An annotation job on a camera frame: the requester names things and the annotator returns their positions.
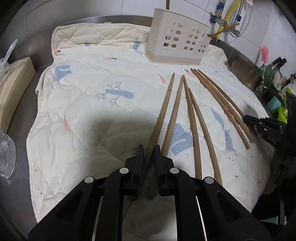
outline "quilted mat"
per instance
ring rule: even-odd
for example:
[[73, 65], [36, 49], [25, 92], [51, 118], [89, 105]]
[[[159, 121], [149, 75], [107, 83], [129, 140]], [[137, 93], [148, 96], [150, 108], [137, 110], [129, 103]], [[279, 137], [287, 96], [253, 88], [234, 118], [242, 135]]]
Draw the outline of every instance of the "quilted mat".
[[[52, 35], [54, 62], [41, 75], [38, 114], [27, 138], [30, 190], [40, 221], [83, 178], [102, 178], [148, 147], [172, 73], [176, 73], [161, 130], [162, 145], [181, 75], [185, 75], [207, 124], [223, 185], [252, 210], [269, 176], [272, 152], [257, 137], [246, 150], [235, 127], [190, 68], [215, 81], [244, 114], [266, 117], [255, 95], [228, 70], [224, 52], [207, 48], [200, 66], [151, 63], [144, 55], [150, 28], [131, 24], [74, 24]], [[197, 128], [202, 175], [213, 167], [201, 126]], [[193, 140], [183, 89], [168, 157], [194, 176]], [[174, 197], [143, 194], [127, 201], [124, 240], [176, 240]]]

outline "teal container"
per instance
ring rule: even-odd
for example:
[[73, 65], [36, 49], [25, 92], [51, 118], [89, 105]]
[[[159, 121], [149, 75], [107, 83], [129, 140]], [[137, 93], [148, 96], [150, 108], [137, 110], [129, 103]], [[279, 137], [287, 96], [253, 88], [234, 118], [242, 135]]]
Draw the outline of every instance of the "teal container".
[[270, 109], [270, 111], [272, 113], [275, 113], [278, 108], [281, 106], [281, 103], [279, 102], [279, 100], [274, 96], [272, 97], [271, 101], [268, 102], [267, 104], [268, 108]]

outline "metal pipe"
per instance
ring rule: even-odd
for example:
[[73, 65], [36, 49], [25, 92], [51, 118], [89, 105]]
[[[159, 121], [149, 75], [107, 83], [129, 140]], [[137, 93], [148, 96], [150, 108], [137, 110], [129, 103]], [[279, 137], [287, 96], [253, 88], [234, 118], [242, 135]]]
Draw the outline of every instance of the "metal pipe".
[[219, 4], [217, 5], [217, 17], [222, 18], [222, 12], [225, 6], [226, 0], [220, 0]]
[[242, 19], [241, 13], [242, 13], [242, 7], [243, 6], [244, 6], [244, 0], [242, 0], [241, 3], [240, 3], [239, 10], [237, 12], [237, 16], [236, 16], [233, 24], [236, 24], [237, 22], [240, 22], [240, 20]]

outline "blue hose clamp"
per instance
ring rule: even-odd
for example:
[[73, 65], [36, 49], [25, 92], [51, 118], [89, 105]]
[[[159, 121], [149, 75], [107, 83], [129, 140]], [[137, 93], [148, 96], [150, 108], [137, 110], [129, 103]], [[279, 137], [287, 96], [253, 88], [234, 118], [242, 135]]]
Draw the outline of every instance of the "blue hose clamp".
[[224, 7], [225, 7], [225, 3], [222, 3], [222, 2], [219, 2], [219, 4], [217, 5], [217, 9], [218, 10], [222, 10], [223, 11]]
[[236, 21], [240, 22], [242, 20], [242, 16], [237, 15], [237, 17], [235, 18]]

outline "wooden chopstick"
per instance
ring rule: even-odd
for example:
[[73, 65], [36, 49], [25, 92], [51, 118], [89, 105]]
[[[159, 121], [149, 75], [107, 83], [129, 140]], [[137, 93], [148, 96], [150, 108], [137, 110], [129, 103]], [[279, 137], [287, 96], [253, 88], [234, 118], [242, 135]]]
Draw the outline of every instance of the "wooden chopstick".
[[167, 132], [165, 134], [165, 139], [163, 141], [163, 146], [161, 148], [161, 154], [163, 156], [168, 155], [168, 150], [170, 148], [170, 141], [172, 140], [172, 136], [173, 136], [173, 132], [174, 132], [175, 124], [176, 124], [176, 119], [177, 119], [177, 114], [178, 114], [180, 100], [181, 100], [181, 94], [182, 94], [184, 78], [185, 78], [185, 76], [182, 75], [181, 81], [180, 81], [180, 84], [179, 84], [179, 87], [178, 87], [178, 90], [177, 90], [177, 95], [176, 95], [173, 111], [172, 111], [172, 114], [170, 116], [170, 122], [168, 124], [168, 129], [167, 129]]
[[210, 79], [206, 74], [204, 74], [201, 70], [197, 70], [198, 72], [200, 72], [208, 81], [211, 82], [211, 84], [213, 86], [215, 86], [217, 88], [217, 90], [219, 90], [221, 92], [221, 94], [233, 105], [233, 107], [238, 111], [238, 113], [242, 116], [242, 118], [244, 117], [244, 113], [240, 110], [240, 108], [233, 102], [233, 100], [212, 80]]
[[225, 106], [224, 102], [218, 97], [218, 95], [215, 93], [215, 91], [208, 85], [208, 83], [205, 81], [205, 77], [203, 77], [199, 72], [195, 71], [194, 69], [191, 69], [191, 71], [195, 74], [196, 77], [198, 77], [201, 84], [205, 88], [208, 89], [208, 91], [213, 95], [213, 97], [216, 99], [216, 101], [220, 104], [220, 106], [222, 107], [224, 113], [226, 114], [226, 116], [228, 117], [230, 122], [234, 125], [234, 127], [236, 128], [236, 130], [237, 130], [239, 136], [241, 137], [246, 149], [249, 150], [250, 145], [249, 145], [247, 139], [245, 138], [242, 130], [239, 128], [239, 126], [238, 126], [237, 122], [235, 121], [234, 117], [232, 116], [232, 114], [230, 113], [228, 108]]
[[163, 121], [165, 119], [165, 114], [166, 114], [166, 111], [168, 109], [168, 103], [169, 103], [169, 100], [170, 100], [170, 95], [171, 95], [171, 92], [172, 92], [174, 79], [175, 79], [175, 73], [173, 73], [173, 75], [172, 75], [172, 77], [170, 79], [170, 83], [168, 85], [168, 90], [167, 90], [167, 92], [165, 94], [163, 105], [162, 105], [160, 113], [158, 115], [158, 119], [157, 119], [157, 122], [156, 122], [156, 125], [155, 125], [155, 128], [154, 128], [153, 134], [151, 136], [150, 143], [149, 143], [149, 146], [148, 146], [148, 150], [147, 150], [147, 153], [146, 153], [146, 156], [145, 156], [145, 159], [144, 159], [143, 180], [145, 180], [147, 171], [148, 171], [148, 169], [149, 169], [149, 167], [151, 165], [154, 147], [157, 145], [159, 135], [160, 135], [160, 132], [161, 132], [161, 128], [163, 126]]
[[221, 33], [225, 32], [225, 31], [227, 31], [227, 30], [229, 30], [229, 29], [231, 29], [231, 28], [234, 28], [234, 27], [236, 27], [236, 26], [238, 26], [238, 25], [239, 25], [239, 23], [236, 23], [236, 24], [230, 25], [229, 27], [224, 28], [224, 29], [222, 29], [221, 31], [219, 31], [219, 32], [217, 32], [217, 33], [215, 33], [215, 34], [210, 35], [209, 38], [214, 38], [214, 37], [217, 36], [218, 34], [221, 34]]
[[[182, 75], [181, 80], [180, 80], [180, 84], [179, 84], [179, 87], [177, 90], [177, 95], [176, 95], [175, 103], [173, 106], [173, 111], [170, 116], [170, 122], [168, 124], [167, 132], [165, 134], [165, 139], [163, 141], [163, 146], [161, 149], [161, 154], [163, 156], [168, 155], [168, 150], [170, 148], [170, 142], [172, 140], [172, 136], [173, 136], [173, 132], [174, 132], [175, 124], [176, 124], [176, 119], [177, 119], [177, 114], [178, 114], [178, 110], [179, 110], [184, 78], [185, 78], [185, 76]], [[148, 198], [154, 198], [156, 195], [157, 185], [156, 185], [155, 180], [156, 180], [156, 178], [154, 177], [150, 183], [149, 188], [148, 188], [148, 193], [147, 193]]]
[[190, 121], [190, 129], [193, 137], [193, 156], [194, 156], [194, 167], [195, 167], [195, 178], [202, 179], [202, 163], [200, 157], [200, 144], [198, 140], [196, 119], [193, 110], [192, 98], [190, 96], [189, 88], [184, 77], [184, 89], [186, 93], [186, 100], [188, 106], [188, 115]]
[[249, 129], [247, 128], [245, 123], [242, 121], [242, 119], [239, 117], [239, 115], [232, 108], [232, 106], [227, 102], [226, 99], [224, 99], [224, 97], [220, 94], [220, 92], [210, 82], [207, 81], [207, 79], [202, 74], [200, 74], [200, 75], [203, 77], [203, 80], [208, 84], [208, 86], [215, 92], [215, 94], [218, 96], [218, 98], [223, 102], [223, 104], [227, 107], [229, 112], [233, 115], [234, 119], [238, 122], [238, 124], [241, 126], [243, 131], [246, 133], [247, 137], [249, 138], [249, 141], [254, 142], [254, 138], [253, 138], [251, 132], [249, 131]]
[[190, 88], [189, 88], [189, 93], [190, 93], [190, 97], [191, 97], [195, 112], [197, 114], [198, 120], [200, 121], [200, 125], [201, 125], [202, 131], [204, 133], [204, 137], [205, 137], [205, 141], [207, 143], [207, 147], [209, 149], [210, 158], [211, 158], [213, 169], [214, 169], [214, 178], [221, 186], [223, 186], [218, 160], [217, 160], [217, 157], [216, 157], [215, 149], [214, 149], [214, 146], [213, 146], [209, 131], [207, 129], [207, 125], [205, 124], [205, 120], [202, 117], [202, 113], [201, 113], [201, 111], [200, 111], [200, 109], [198, 107], [198, 104], [197, 104], [197, 102], [196, 102]]
[[165, 9], [170, 10], [170, 0], [166, 0]]

